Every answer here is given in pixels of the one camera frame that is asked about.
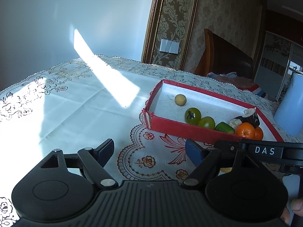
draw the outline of headboard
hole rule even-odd
[[[206,76],[209,72],[215,74],[237,72],[240,77],[252,78],[251,57],[210,30],[204,29],[204,33],[206,47],[194,72],[196,75]]]

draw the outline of orange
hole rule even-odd
[[[255,129],[255,139],[260,141],[263,139],[263,131],[260,127]]]
[[[254,139],[255,138],[255,129],[250,123],[242,123],[238,125],[235,131],[235,135],[243,136],[246,138]]]

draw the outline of white tablecloth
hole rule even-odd
[[[89,61],[63,62],[0,92],[0,223],[18,219],[10,202],[13,187],[54,148],[76,153],[112,138],[115,152],[105,169],[119,183],[183,180],[194,168],[185,140],[148,131],[140,114],[161,79],[257,106],[285,141],[303,141],[275,124],[277,106],[231,84],[120,57],[96,55]]]

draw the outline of light blue pitcher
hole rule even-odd
[[[293,79],[274,120],[287,133],[297,137],[303,127],[303,72],[293,73]]]

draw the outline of ribbed black plastic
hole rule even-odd
[[[204,196],[185,190],[177,181],[124,181],[101,192],[83,214],[64,222],[36,223],[21,218],[15,227],[286,227],[280,219],[241,223],[216,213]]]

